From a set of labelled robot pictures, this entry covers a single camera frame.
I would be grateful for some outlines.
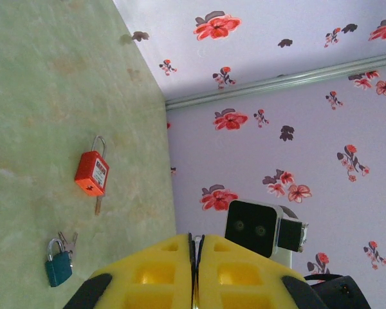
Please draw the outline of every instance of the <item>yellow foam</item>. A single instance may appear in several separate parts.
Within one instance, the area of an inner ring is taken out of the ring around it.
[[[97,270],[112,281],[95,309],[190,309],[188,236],[179,235]]]
[[[199,309],[297,309],[282,276],[303,277],[220,236],[205,236]]]

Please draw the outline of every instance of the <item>teal padlock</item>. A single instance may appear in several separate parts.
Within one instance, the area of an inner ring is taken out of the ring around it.
[[[59,246],[60,253],[53,256],[53,245]],[[70,266],[69,253],[64,251],[63,242],[59,238],[53,238],[47,246],[47,262],[45,263],[46,273],[49,278],[50,286],[61,285],[70,278],[72,271]]]

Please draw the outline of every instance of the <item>padlock shackle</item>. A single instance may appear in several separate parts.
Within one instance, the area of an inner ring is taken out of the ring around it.
[[[51,251],[53,250],[54,243],[57,243],[59,246],[60,253],[64,252],[64,245],[62,240],[59,238],[53,238],[47,246],[47,260],[50,262],[53,261],[53,253]]]
[[[103,154],[102,154],[102,158],[104,159],[104,158],[106,157],[106,149],[107,149],[107,146],[106,146],[106,141],[104,140],[104,138],[103,138],[101,135],[97,135],[97,136],[95,137],[95,140],[93,141],[93,145],[91,146],[91,150],[92,150],[92,151],[96,150],[97,140],[101,140],[102,143],[103,143]]]

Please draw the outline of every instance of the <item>padlock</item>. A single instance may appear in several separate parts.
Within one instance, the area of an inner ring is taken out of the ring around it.
[[[60,253],[56,255],[52,253],[54,243],[57,243],[60,249]],[[72,274],[69,253],[64,251],[61,239],[53,238],[49,242],[47,246],[47,259],[44,266],[46,267],[50,286],[54,288],[69,279]]]
[[[103,154],[101,156],[100,153],[95,150],[98,139],[103,143]],[[109,166],[104,160],[105,157],[106,142],[100,135],[97,135],[91,151],[82,154],[75,176],[75,182],[90,196],[100,196],[106,192]]]

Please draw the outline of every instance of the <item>green floor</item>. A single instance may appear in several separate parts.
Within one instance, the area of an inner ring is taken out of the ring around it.
[[[0,1],[0,308],[61,308],[94,270],[175,235],[164,100],[128,35],[111,0]],[[73,181],[96,134],[99,217]],[[78,232],[77,258],[50,288],[59,230]]]

